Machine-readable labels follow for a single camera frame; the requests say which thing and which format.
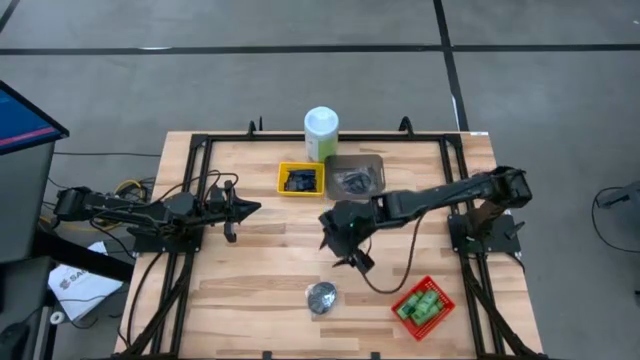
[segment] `green objects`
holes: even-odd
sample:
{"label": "green objects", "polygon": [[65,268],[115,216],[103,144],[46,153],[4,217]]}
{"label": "green objects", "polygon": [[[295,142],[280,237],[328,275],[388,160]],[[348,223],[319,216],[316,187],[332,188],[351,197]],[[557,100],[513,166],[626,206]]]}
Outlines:
{"label": "green objects", "polygon": [[396,310],[398,316],[400,316],[402,320],[408,318],[409,315],[411,315],[411,313],[413,312],[415,305],[420,301],[421,298],[422,291],[417,291],[415,294],[411,295],[409,299],[407,299],[407,301],[405,301],[404,304],[402,304],[402,306],[400,306],[400,308]]}
{"label": "green objects", "polygon": [[438,293],[429,290],[416,304],[414,311],[410,315],[411,320],[413,320],[417,326],[422,326],[434,316],[438,315],[443,307],[444,303],[440,301]]}

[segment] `blue screen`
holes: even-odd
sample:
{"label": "blue screen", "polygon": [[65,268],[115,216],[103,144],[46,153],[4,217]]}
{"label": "blue screen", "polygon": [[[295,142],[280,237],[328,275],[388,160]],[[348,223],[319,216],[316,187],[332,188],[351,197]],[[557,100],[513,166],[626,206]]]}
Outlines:
{"label": "blue screen", "polygon": [[0,150],[59,136],[58,129],[0,90]]}

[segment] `white paper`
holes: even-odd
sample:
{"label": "white paper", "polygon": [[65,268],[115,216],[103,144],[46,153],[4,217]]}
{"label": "white paper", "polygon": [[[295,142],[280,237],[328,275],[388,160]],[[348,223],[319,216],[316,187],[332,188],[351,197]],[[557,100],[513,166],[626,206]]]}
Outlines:
{"label": "white paper", "polygon": [[[102,241],[89,246],[89,250],[104,253],[107,249]],[[86,270],[60,265],[49,273],[49,287],[58,300],[87,300],[96,296],[109,295],[122,286],[121,281],[94,275]],[[82,318],[106,297],[88,302],[62,301],[60,304],[71,321]]]}

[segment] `gray tray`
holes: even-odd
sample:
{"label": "gray tray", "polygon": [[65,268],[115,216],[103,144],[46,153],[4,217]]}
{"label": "gray tray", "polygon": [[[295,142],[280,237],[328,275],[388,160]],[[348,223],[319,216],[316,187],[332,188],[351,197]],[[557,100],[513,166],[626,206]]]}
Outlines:
{"label": "gray tray", "polygon": [[[325,186],[331,200],[368,200],[384,191],[384,164],[380,155],[332,155],[325,159]],[[366,168],[371,186],[365,193],[348,192],[336,175],[354,169]]]}

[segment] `black bracket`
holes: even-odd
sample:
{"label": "black bracket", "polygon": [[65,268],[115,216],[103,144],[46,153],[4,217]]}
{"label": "black bracket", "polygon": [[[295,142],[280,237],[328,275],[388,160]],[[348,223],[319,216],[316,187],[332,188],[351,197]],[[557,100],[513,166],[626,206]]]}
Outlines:
{"label": "black bracket", "polygon": [[191,142],[189,143],[189,148],[197,148],[202,145],[205,141],[207,141],[207,134],[193,134],[191,136]]}
{"label": "black bracket", "polygon": [[408,137],[413,137],[415,133],[413,132],[413,124],[411,124],[411,120],[409,117],[405,116],[400,120],[400,127],[398,127],[398,131],[407,131]]}
{"label": "black bracket", "polygon": [[444,138],[456,150],[462,150],[462,137],[460,137],[460,134],[444,134]]}
{"label": "black bracket", "polygon": [[258,120],[258,128],[256,128],[256,123],[253,122],[253,120],[249,121],[249,130],[247,131],[247,137],[249,139],[253,139],[255,137],[254,132],[256,131],[263,131],[263,127],[262,127],[262,116],[260,116],[260,119]]}
{"label": "black bracket", "polygon": [[482,253],[518,253],[521,251],[517,230],[524,223],[515,224],[513,216],[501,215],[493,222],[488,233],[479,239],[473,239],[467,234],[467,220],[465,215],[449,215],[447,218],[451,233],[453,251],[460,254]]}
{"label": "black bracket", "polygon": [[199,252],[202,246],[202,237],[197,233],[183,235],[181,241],[171,241],[155,234],[148,234],[144,231],[138,231],[137,228],[132,227],[127,231],[135,236],[135,243],[133,245],[133,251],[144,253],[169,253],[169,254],[188,254]]}

